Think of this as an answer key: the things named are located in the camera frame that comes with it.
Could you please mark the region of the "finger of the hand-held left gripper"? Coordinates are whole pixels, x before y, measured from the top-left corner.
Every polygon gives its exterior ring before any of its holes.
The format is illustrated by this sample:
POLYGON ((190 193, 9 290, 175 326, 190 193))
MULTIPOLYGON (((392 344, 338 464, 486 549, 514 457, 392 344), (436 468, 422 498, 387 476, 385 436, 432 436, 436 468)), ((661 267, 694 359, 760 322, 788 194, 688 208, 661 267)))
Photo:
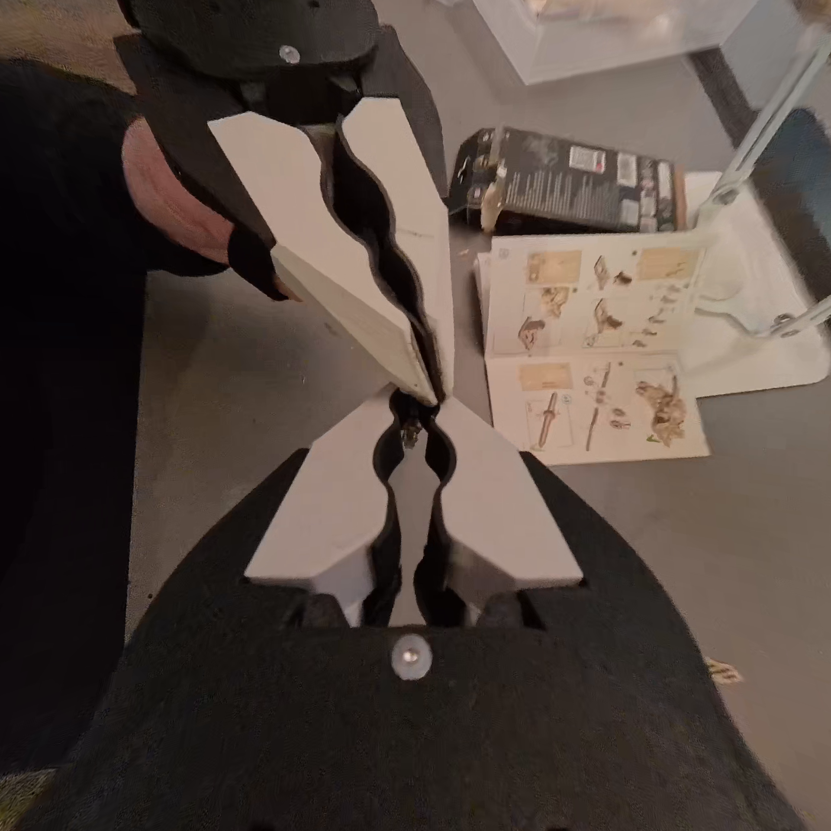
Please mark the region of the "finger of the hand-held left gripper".
POLYGON ((279 280, 360 346, 398 388, 438 403, 405 312, 381 290, 367 245, 332 213, 323 162, 306 132, 252 111, 211 120, 231 163, 275 243, 279 280))
POLYGON ((353 214, 372 228, 380 274, 413 317, 434 395, 451 396, 451 258, 447 209, 397 98, 367 97, 341 121, 341 172, 353 214))

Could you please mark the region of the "white-based clear acrylic stand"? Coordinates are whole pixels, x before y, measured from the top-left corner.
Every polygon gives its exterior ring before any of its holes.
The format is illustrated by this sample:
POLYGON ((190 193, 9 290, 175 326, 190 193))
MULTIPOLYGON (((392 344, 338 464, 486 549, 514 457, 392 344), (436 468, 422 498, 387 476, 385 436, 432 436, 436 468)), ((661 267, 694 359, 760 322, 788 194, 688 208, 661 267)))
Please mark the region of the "white-based clear acrylic stand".
POLYGON ((712 225, 691 330, 680 359, 698 398, 799 387, 829 375, 830 297, 816 300, 757 194, 760 155, 829 68, 829 24, 809 25, 768 102, 753 110, 717 49, 691 57, 734 145, 723 173, 686 175, 692 219, 712 225))

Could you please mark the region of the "dark blue cloth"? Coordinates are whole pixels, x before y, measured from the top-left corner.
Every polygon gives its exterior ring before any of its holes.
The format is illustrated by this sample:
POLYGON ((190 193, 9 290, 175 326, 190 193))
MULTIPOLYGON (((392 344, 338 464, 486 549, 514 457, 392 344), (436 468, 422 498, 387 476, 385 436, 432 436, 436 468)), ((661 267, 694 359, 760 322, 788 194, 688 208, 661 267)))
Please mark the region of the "dark blue cloth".
POLYGON ((830 294, 830 142, 813 110, 793 110, 751 176, 808 291, 830 294))

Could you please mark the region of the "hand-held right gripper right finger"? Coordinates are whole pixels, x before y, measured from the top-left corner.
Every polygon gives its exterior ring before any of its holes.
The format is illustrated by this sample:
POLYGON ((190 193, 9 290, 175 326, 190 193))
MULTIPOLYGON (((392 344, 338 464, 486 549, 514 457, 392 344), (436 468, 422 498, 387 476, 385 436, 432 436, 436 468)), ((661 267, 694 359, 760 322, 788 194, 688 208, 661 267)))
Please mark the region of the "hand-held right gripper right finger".
POLYGON ((460 627, 498 595, 577 586, 583 571, 525 456, 459 400, 419 418, 439 480, 415 570, 425 622, 460 627))

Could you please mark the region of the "person's left forearm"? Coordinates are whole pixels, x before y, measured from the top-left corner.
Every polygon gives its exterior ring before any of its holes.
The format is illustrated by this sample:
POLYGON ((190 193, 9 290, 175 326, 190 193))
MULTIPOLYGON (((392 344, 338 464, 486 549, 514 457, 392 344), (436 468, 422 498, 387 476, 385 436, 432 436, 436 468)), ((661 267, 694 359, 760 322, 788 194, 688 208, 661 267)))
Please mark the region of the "person's left forearm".
POLYGON ((36 275, 144 277, 148 227, 122 167, 135 100, 39 61, 2 59, 2 262, 36 275))

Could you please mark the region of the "clear plastic storage box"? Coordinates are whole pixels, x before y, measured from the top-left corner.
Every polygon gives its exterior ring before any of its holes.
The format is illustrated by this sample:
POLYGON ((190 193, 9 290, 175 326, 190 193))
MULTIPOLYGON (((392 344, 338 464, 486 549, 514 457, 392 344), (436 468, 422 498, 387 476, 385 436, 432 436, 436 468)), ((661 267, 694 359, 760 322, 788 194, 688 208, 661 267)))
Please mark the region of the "clear plastic storage box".
POLYGON ((807 24, 798 2, 473 1, 526 87, 715 48, 788 57, 807 24))

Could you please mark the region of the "open instruction booklet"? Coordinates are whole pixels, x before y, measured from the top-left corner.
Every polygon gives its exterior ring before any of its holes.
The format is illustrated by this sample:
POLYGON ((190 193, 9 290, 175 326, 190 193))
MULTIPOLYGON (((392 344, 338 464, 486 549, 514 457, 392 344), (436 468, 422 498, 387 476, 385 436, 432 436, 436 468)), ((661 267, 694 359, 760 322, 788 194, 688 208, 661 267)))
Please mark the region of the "open instruction booklet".
POLYGON ((493 237, 476 263, 493 428, 549 466, 709 455, 680 361, 708 244, 493 237))

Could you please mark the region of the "person's left hand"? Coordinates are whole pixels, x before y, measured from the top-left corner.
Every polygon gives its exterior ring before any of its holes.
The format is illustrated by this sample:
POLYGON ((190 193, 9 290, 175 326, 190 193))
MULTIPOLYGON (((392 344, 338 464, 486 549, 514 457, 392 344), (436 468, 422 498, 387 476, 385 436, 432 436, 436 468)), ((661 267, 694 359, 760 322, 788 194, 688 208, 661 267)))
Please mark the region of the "person's left hand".
POLYGON ((188 192, 143 117, 127 127, 121 146, 126 187, 138 212, 170 241, 227 266, 234 224, 188 192))

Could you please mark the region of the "black model kit box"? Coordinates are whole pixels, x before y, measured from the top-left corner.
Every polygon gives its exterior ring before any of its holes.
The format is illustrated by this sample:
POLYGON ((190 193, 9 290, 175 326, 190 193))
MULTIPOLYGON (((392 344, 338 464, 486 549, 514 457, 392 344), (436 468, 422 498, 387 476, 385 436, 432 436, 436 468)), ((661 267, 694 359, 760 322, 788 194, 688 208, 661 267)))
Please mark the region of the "black model kit box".
POLYGON ((446 204, 497 235, 675 233, 688 224, 685 175, 670 161, 507 126, 463 142, 446 204))

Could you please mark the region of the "person's dark clothing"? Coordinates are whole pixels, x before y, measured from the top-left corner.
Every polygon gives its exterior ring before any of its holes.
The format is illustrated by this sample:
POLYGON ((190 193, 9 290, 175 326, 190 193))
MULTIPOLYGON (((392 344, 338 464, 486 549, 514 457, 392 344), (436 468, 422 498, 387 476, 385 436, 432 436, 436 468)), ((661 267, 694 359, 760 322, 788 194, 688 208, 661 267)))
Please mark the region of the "person's dark clothing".
POLYGON ((2 777, 62 763, 123 649, 146 279, 2 300, 2 777))

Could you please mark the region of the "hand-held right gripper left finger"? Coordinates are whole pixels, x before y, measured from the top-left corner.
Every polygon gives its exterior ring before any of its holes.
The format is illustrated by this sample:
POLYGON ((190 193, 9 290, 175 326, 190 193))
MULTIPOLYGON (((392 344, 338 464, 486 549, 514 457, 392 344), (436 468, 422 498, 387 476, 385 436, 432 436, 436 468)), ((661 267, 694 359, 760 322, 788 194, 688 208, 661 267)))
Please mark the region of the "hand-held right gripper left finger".
POLYGON ((383 387, 312 443, 246 567, 250 582, 332 596, 353 627, 389 622, 401 578, 396 393, 383 387))

